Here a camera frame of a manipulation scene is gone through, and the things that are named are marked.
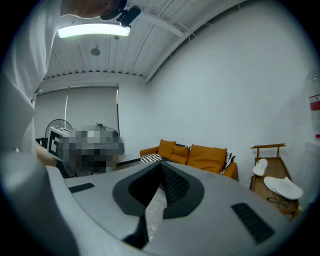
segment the person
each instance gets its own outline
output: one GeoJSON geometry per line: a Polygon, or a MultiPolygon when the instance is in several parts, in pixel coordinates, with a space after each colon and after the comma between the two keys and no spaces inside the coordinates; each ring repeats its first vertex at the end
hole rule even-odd
{"type": "Polygon", "coordinates": [[[1,149],[20,150],[37,157],[45,165],[56,160],[35,140],[33,95],[45,77],[60,18],[73,15],[83,19],[107,16],[119,11],[126,0],[41,0],[14,36],[0,68],[4,89],[1,149]]]}

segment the white sleeve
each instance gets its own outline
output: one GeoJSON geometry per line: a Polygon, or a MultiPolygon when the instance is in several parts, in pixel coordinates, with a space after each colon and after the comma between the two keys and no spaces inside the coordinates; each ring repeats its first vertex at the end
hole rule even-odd
{"type": "Polygon", "coordinates": [[[62,0],[40,1],[19,28],[3,59],[0,82],[5,93],[4,132],[10,138],[6,148],[34,152],[35,112],[31,99],[47,73],[60,26],[61,3],[62,0]]]}

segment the ceiling light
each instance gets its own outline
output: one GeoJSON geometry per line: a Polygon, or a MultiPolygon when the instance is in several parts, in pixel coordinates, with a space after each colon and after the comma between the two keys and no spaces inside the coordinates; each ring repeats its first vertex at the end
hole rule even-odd
{"type": "Polygon", "coordinates": [[[93,34],[105,34],[105,35],[117,35],[117,36],[129,36],[131,28],[129,26],[122,27],[118,24],[108,23],[88,23],[74,26],[67,26],[58,29],[58,35],[60,38],[67,38],[80,35],[93,35],[93,34]]]}

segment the ceiling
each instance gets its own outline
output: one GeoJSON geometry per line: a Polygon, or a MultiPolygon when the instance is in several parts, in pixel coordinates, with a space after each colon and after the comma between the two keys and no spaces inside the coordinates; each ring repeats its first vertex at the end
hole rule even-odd
{"type": "MultiPolygon", "coordinates": [[[[141,14],[131,23],[129,36],[56,34],[45,80],[77,73],[107,72],[144,77],[148,82],[170,54],[206,22],[244,0],[128,0],[141,14]],[[98,47],[99,56],[90,53],[98,47]]],[[[61,28],[88,22],[61,18],[61,28]]]]}

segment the fire extinguisher sign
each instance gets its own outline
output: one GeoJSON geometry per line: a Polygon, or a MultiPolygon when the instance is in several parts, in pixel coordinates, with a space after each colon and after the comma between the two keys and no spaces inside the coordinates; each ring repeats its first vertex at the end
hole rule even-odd
{"type": "MultiPolygon", "coordinates": [[[[311,118],[315,124],[317,123],[317,121],[320,120],[320,94],[311,96],[309,98],[309,103],[310,103],[310,110],[311,110],[311,118]]],[[[317,139],[320,139],[320,132],[317,132],[315,137],[317,139]]]]}

